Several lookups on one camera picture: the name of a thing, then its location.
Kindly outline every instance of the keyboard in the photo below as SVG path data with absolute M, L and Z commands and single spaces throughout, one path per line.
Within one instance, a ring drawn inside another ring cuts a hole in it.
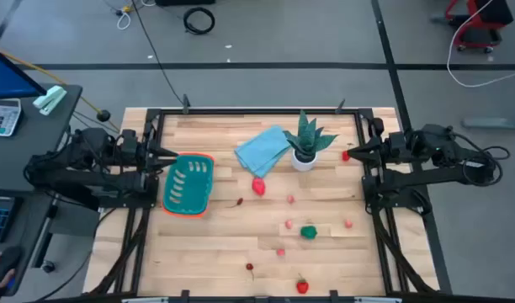
M 5 240 L 21 203 L 21 198 L 0 196 L 0 242 Z

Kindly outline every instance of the potted plant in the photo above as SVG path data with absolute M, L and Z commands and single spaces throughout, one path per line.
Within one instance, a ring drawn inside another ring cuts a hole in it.
M 317 152 L 322 151 L 334 141 L 337 135 L 321 135 L 323 128 L 316 129 L 316 119 L 308 123 L 304 110 L 300 111 L 299 133 L 293 136 L 288 130 L 284 134 L 289 144 L 293 147 L 291 163 L 301 172 L 309 171 L 317 160 Z

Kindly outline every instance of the green basket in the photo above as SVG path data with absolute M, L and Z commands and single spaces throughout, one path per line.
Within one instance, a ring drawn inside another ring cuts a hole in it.
M 201 217 L 207 211 L 213 189 L 215 159 L 201 153 L 183 153 L 167 174 L 164 210 L 185 218 Z

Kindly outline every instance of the white pot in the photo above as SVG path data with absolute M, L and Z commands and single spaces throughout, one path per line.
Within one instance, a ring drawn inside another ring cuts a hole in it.
M 317 161 L 317 153 L 316 153 L 316 157 L 314 157 L 314 160 L 312 160 L 311 162 L 308 162 L 308 163 L 299 161 L 299 159 L 297 159 L 297 157 L 295 156 L 295 150 L 293 150 L 293 152 L 291 153 L 291 164 L 299 172 L 307 172 L 307 171 L 311 170 L 314 167 L 314 165 L 316 164 L 316 161 Z

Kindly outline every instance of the computer monitor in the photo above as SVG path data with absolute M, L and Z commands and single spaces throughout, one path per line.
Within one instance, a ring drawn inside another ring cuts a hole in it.
M 46 90 L 0 53 L 0 99 L 41 95 L 46 95 Z

